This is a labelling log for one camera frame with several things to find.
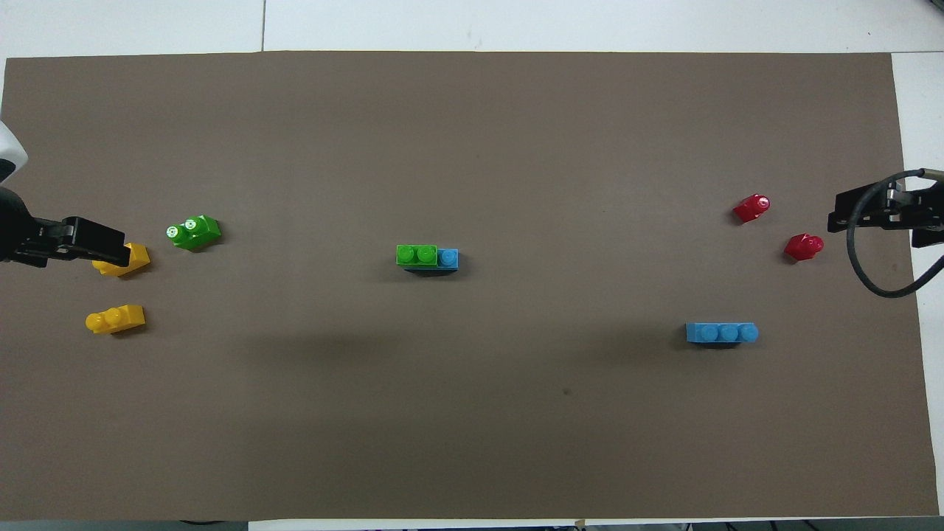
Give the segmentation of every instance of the green lego brick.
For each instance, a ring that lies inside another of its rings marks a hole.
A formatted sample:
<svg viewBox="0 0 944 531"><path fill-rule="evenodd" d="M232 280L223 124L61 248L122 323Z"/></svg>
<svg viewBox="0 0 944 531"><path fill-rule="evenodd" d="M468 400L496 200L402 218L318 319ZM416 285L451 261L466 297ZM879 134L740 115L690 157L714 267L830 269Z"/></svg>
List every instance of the green lego brick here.
<svg viewBox="0 0 944 531"><path fill-rule="evenodd" d="M174 246L187 250L206 245L222 235L219 224L208 215L188 217L182 224L167 228L167 237Z"/></svg>
<svg viewBox="0 0 944 531"><path fill-rule="evenodd" d="M401 267L436 267L436 246L396 246L396 264Z"/></svg>

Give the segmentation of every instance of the red lego brick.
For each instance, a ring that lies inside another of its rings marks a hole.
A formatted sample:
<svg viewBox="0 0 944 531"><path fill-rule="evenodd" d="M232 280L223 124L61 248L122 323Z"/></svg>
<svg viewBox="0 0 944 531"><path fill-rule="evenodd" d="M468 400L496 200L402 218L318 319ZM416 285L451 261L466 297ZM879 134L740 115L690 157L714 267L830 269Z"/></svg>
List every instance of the red lego brick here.
<svg viewBox="0 0 944 531"><path fill-rule="evenodd" d="M747 223L760 217L768 208L770 208L770 199L760 194L754 194L734 207L734 213L741 218L742 222Z"/></svg>
<svg viewBox="0 0 944 531"><path fill-rule="evenodd" d="M784 248L784 252L792 256L794 260L809 260L821 250L823 250L823 239L807 233L797 234L790 238Z"/></svg>

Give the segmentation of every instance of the lego brick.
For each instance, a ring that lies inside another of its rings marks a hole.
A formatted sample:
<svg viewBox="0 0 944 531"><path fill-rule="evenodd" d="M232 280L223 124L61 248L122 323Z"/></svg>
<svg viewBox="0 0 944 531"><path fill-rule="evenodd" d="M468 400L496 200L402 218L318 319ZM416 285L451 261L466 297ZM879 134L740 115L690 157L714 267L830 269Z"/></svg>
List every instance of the lego brick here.
<svg viewBox="0 0 944 531"><path fill-rule="evenodd" d="M141 244L127 243L125 247L131 249L130 258L127 262L127 267L121 267L115 264L109 264L108 262L102 262L101 260L93 260L92 265L95 269L98 269L98 272L107 275L110 277L120 277L126 273L130 273L135 269L140 267L147 266L151 263L151 257L147 255L147 248Z"/></svg>
<svg viewBox="0 0 944 531"><path fill-rule="evenodd" d="M457 248L438 248L435 267L403 266L407 271L458 271L459 250Z"/></svg>
<svg viewBox="0 0 944 531"><path fill-rule="evenodd" d="M125 304L85 317L85 327L96 334L114 334L144 324L144 309Z"/></svg>
<svg viewBox="0 0 944 531"><path fill-rule="evenodd" d="M174 246L187 250L205 246L222 235L216 220L203 214L188 217L180 225L171 225L167 228L167 237Z"/></svg>
<svg viewBox="0 0 944 531"><path fill-rule="evenodd" d="M685 323L689 343L753 343L759 332L752 322Z"/></svg>
<svg viewBox="0 0 944 531"><path fill-rule="evenodd" d="M770 199L760 194L754 194L746 197L733 210L742 223L747 223L760 217L768 208L770 208Z"/></svg>
<svg viewBox="0 0 944 531"><path fill-rule="evenodd" d="M786 243L784 253L800 261L813 258L821 250L823 250L823 239L804 232L790 238L790 241Z"/></svg>
<svg viewBox="0 0 944 531"><path fill-rule="evenodd" d="M398 245L396 246L396 264L400 267L434 269L438 266L436 246Z"/></svg>

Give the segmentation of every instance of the yellow lego brick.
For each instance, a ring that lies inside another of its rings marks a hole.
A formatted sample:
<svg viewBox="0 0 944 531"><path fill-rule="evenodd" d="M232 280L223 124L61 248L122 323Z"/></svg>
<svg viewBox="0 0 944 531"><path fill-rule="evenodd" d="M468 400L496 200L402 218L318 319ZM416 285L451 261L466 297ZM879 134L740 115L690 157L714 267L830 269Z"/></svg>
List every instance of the yellow lego brick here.
<svg viewBox="0 0 944 531"><path fill-rule="evenodd" d="M141 244L125 244L125 247L131 249L131 259L127 262L127 267L120 267L101 260L93 260L92 265L98 272L110 277L120 277L125 273L130 273L135 269L147 266L151 263L151 257L147 256L147 248Z"/></svg>
<svg viewBox="0 0 944 531"><path fill-rule="evenodd" d="M85 327L96 334L114 334L144 324L144 309L125 304L85 317Z"/></svg>

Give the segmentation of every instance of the blue lego brick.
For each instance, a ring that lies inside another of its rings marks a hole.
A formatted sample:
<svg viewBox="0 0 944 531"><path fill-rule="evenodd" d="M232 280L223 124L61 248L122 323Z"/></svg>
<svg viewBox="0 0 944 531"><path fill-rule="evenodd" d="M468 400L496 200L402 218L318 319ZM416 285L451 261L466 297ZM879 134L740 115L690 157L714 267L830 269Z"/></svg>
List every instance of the blue lego brick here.
<svg viewBox="0 0 944 531"><path fill-rule="evenodd" d="M685 323L685 339L689 343L753 343L758 334L752 322Z"/></svg>
<svg viewBox="0 0 944 531"><path fill-rule="evenodd" d="M407 271L458 271L459 250L457 248L438 248L436 267L403 267Z"/></svg>

